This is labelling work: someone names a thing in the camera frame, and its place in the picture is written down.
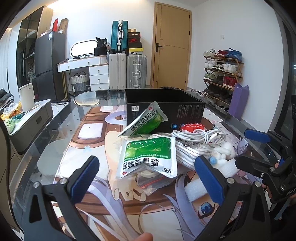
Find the door frame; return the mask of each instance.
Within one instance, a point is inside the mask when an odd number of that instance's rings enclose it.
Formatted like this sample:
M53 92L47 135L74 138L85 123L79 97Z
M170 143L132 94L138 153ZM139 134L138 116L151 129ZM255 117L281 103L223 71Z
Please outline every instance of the door frame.
M155 43L156 43L156 18L157 18L157 5L163 5L163 6L169 6L169 7L174 7L183 11L186 11L190 15L190 26L189 26L189 31L190 31L190 36L189 36L189 49L188 49L188 60L187 60L187 72L186 72L186 78L185 78L185 89L187 89L187 84L188 84L188 76L189 76L189 66L190 66L190 54L191 54L191 40L192 40L192 11L181 8L181 7L176 7L173 5L165 4L165 3L160 3L160 2L155 2L154 3L154 21L153 21L153 41L152 41L152 57L151 57L151 75L150 75L150 85L151 88L156 88L154 87L154 61L155 61Z

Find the anime table mat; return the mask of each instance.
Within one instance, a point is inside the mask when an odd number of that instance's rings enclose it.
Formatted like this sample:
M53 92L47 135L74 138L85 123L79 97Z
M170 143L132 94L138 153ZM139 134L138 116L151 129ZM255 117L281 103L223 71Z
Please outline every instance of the anime table mat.
M120 155L117 136L126 127L124 118L124 106L91 108L63 153L56 181L69 177L89 156L97 156L100 170L76 207L100 240L132 241L150 232L154 241L193 241L210 221L218 204L208 194L189 202L184 187L198 178L195 171L178 176L170 185L149 196L137 185L137 174L116 179ZM240 143L245 144L245 140L241 141L237 133L208 109L204 111L202 123L207 129L218 127L236 150ZM250 184L248 177L240 171L234 178ZM58 204L53 205L63 231L72 237ZM231 221L237 217L240 206L238 202Z

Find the blue shoe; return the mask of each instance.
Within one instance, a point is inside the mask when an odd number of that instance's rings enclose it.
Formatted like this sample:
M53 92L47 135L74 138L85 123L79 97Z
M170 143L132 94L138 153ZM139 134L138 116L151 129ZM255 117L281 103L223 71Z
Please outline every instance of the blue shoe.
M239 62L242 62L242 53L240 51L234 50L232 48L228 50L229 50L229 53L225 54L226 58L235 58Z

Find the refrigerator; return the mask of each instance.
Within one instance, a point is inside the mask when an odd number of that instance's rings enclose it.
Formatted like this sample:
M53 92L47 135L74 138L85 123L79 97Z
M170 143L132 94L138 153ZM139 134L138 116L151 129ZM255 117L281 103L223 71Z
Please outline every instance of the refrigerator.
M66 36L52 31L36 39L35 72L39 100L65 98L62 73L57 64L65 60Z

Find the open black box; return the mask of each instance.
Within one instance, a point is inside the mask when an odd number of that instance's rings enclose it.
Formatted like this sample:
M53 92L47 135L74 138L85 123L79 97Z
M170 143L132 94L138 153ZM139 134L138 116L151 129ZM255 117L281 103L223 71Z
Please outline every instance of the open black box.
M183 124L200 123L205 103L175 89L125 89L126 117L128 125L133 122L152 102L156 101L168 117L152 133L171 133Z

